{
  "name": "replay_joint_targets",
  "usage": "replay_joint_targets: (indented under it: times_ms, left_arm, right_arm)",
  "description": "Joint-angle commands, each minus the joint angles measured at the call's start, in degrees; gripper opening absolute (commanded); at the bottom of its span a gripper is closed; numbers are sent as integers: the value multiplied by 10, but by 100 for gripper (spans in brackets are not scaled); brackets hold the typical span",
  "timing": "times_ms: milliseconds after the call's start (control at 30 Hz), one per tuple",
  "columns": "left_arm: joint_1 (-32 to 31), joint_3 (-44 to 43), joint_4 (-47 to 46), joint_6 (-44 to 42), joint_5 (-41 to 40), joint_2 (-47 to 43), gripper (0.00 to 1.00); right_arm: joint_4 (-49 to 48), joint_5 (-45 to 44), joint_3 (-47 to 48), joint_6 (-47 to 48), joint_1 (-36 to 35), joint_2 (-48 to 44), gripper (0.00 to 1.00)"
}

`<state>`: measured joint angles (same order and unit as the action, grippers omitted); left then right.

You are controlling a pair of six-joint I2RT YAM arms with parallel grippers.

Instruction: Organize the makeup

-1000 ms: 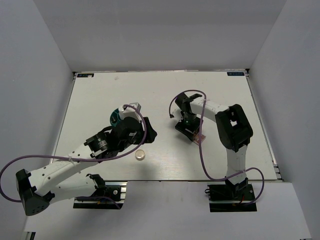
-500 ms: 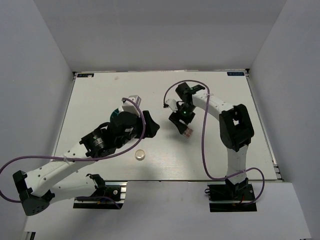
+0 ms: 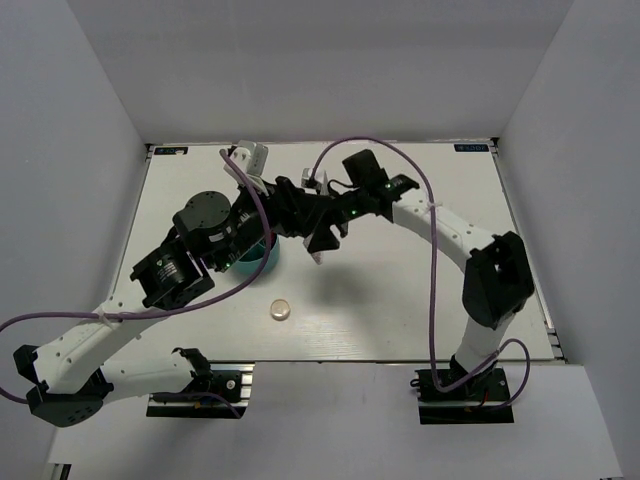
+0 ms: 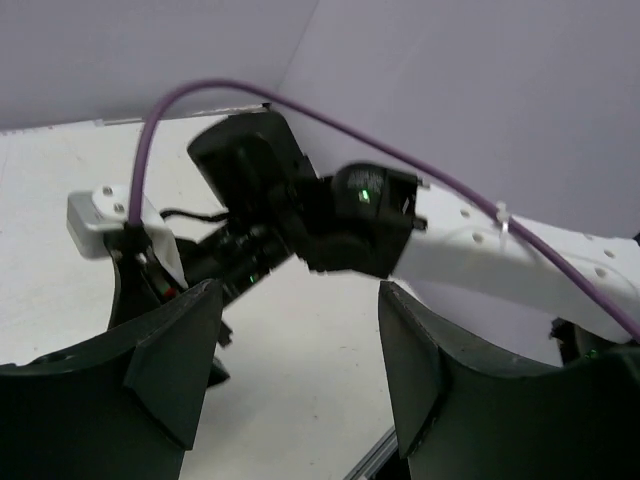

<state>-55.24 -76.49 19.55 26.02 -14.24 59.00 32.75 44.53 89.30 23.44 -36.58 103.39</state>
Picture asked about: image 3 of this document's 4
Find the eyeshadow palette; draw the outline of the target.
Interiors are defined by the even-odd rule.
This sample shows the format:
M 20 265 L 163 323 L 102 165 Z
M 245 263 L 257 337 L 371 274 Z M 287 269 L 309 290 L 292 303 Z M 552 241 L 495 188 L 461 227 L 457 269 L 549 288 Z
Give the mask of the eyeshadow palette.
M 306 252 L 311 256 L 313 261 L 317 265 L 321 265 L 323 263 L 323 260 L 324 260 L 323 252 L 311 252 L 309 250 L 310 243 L 311 243 L 311 238 L 310 237 L 305 238 L 304 241 L 303 241 L 303 246 L 304 246 Z

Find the round beige compact jar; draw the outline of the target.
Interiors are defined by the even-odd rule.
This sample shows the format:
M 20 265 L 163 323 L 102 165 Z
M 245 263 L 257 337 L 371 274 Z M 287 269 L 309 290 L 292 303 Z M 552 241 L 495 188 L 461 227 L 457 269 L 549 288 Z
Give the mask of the round beige compact jar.
M 270 305 L 270 316 L 276 321 L 285 321 L 291 315 L 291 306 L 285 299 L 275 299 Z

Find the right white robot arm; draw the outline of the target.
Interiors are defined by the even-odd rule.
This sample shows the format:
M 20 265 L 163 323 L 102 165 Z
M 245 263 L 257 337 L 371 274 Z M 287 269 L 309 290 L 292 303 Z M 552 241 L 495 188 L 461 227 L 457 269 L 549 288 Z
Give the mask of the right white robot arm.
M 349 156 L 343 166 L 351 184 L 342 194 L 330 187 L 317 166 L 302 174 L 303 187 L 314 190 L 322 204 L 312 224 L 308 251 L 336 249 L 339 242 L 332 227 L 345 234 L 351 221 L 368 214 L 382 216 L 430 244 L 431 304 L 436 302 L 438 259 L 451 260 L 463 275 L 467 322 L 446 373 L 433 371 L 432 384 L 441 393 L 477 397 L 488 385 L 487 373 L 510 343 L 504 337 L 510 323 L 534 293 L 522 238 L 513 231 L 497 234 L 467 222 L 436 202 L 427 179 L 389 176 L 369 149 Z

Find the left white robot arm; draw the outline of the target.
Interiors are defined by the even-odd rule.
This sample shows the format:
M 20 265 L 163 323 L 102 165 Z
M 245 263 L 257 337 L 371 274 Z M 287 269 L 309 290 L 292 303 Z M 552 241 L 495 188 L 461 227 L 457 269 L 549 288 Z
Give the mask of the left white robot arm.
M 115 354 L 148 328 L 206 307 L 212 273 L 226 272 L 253 247 L 274 236 L 314 240 L 330 196 L 317 179 L 295 186 L 284 176 L 261 186 L 240 185 L 236 200 L 204 191 L 172 219 L 162 243 L 140 260 L 124 289 L 78 324 L 42 346 L 23 345 L 13 354 L 17 372 L 32 383 L 24 404 L 56 427 L 77 425 L 121 399 L 150 395 L 164 402 L 226 406 L 224 377 L 197 348 L 175 347 L 131 363 Z

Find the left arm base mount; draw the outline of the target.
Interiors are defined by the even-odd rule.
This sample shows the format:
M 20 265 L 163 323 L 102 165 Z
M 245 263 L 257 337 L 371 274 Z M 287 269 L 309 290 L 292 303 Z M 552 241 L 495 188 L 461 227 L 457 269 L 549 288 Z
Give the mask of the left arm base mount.
M 180 393 L 149 396 L 150 418 L 232 419 L 244 415 L 252 389 L 253 364 L 211 363 L 210 376 Z

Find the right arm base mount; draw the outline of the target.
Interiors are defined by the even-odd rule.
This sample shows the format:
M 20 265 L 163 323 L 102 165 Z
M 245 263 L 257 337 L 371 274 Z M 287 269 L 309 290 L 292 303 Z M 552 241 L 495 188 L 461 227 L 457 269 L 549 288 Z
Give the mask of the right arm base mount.
M 431 370 L 415 371 L 410 387 L 418 399 L 421 425 L 482 425 L 512 424 L 510 405 L 500 407 L 511 398 L 503 368 L 495 367 L 482 373 L 472 386 L 440 392 L 433 384 Z

